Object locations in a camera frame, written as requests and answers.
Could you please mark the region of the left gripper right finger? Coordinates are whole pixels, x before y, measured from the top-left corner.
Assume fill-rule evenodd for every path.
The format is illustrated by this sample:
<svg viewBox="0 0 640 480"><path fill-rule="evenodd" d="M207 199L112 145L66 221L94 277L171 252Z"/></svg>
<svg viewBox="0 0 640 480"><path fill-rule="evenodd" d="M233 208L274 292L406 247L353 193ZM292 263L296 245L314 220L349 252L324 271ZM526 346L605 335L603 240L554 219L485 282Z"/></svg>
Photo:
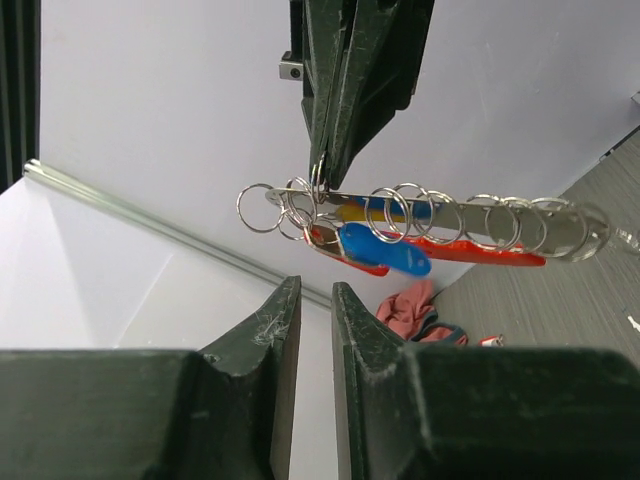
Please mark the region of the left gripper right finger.
<svg viewBox="0 0 640 480"><path fill-rule="evenodd" d="M635 479L639 371L590 348L410 343L332 291L342 479Z"/></svg>

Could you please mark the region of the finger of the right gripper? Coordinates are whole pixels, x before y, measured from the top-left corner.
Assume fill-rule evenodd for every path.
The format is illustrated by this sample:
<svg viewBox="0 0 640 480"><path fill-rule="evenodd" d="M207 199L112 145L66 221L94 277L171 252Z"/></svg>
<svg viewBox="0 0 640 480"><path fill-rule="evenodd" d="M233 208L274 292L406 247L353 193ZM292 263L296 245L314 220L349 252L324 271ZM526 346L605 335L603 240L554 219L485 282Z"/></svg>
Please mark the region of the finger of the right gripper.
<svg viewBox="0 0 640 480"><path fill-rule="evenodd" d="M357 90L349 63L358 3L302 3L302 109L311 141L310 170L344 175L353 161Z"/></svg>
<svg viewBox="0 0 640 480"><path fill-rule="evenodd" d="M341 186L355 157L415 93L433 1L357 1L341 48L327 119L327 185Z"/></svg>

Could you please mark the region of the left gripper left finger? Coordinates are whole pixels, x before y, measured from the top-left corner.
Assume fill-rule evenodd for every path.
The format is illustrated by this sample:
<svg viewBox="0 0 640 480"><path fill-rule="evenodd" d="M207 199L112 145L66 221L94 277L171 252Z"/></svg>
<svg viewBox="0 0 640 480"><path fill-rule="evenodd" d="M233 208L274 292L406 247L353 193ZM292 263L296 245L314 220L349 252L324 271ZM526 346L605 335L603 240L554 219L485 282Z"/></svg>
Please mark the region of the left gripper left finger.
<svg viewBox="0 0 640 480"><path fill-rule="evenodd" d="M285 479L301 280L191 350L5 350L5 479Z"/></svg>

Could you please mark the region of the metal key organizer red handle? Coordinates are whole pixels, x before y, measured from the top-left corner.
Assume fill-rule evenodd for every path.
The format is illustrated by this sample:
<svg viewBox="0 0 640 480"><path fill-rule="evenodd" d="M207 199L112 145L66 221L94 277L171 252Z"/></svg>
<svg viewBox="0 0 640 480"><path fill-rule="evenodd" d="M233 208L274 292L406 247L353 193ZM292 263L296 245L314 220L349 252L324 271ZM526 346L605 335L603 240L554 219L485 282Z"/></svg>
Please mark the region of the metal key organizer red handle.
<svg viewBox="0 0 640 480"><path fill-rule="evenodd" d="M542 267L548 261L585 261L609 245L639 253L638 235L615 226L591 203L487 193L459 202L411 182L348 194L322 185L323 172L318 164L308 180L294 177L282 188L245 187L239 201L261 190L278 211L273 225L248 229L268 234L291 225L294 233L284 238L377 277L391 270L425 277L433 260Z"/></svg>

